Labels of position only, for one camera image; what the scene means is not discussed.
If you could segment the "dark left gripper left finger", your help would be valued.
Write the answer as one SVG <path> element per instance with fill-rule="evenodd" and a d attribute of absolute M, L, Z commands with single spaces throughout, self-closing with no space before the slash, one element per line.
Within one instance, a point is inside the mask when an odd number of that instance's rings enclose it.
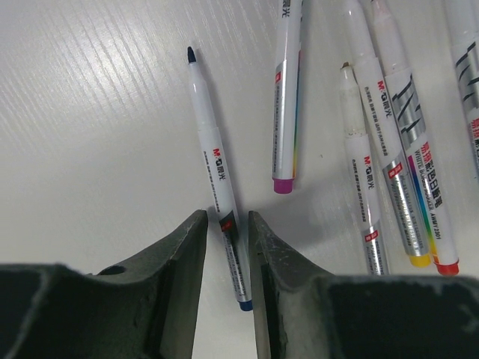
<path fill-rule="evenodd" d="M 190 358 L 208 218 L 98 274 L 62 264 L 1 266 L 3 358 Z"/>

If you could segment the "purple whiteboard marker pen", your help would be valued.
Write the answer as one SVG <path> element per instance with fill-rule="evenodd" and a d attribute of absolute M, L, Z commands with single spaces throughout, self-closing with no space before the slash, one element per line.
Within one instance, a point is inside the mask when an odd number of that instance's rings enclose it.
<path fill-rule="evenodd" d="M 277 194 L 291 193 L 296 177 L 302 9 L 302 1 L 278 3 L 272 147 L 272 181 Z"/>

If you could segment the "blue whiteboard marker pen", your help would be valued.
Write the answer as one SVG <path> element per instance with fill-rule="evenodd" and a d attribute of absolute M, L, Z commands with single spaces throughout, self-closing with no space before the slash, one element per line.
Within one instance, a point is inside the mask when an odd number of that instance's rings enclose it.
<path fill-rule="evenodd" d="M 219 227 L 225 245 L 228 267 L 239 308 L 253 309 L 245 233 L 228 170 L 220 130 L 210 92 L 192 47 L 187 48 L 189 88 L 198 127 L 202 158 L 205 162 Z"/>

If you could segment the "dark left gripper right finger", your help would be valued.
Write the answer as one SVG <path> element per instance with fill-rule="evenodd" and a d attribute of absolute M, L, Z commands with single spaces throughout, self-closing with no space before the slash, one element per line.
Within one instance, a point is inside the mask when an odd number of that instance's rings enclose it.
<path fill-rule="evenodd" d="M 248 214 L 259 358 L 476 358 L 472 277 L 334 275 Z"/>

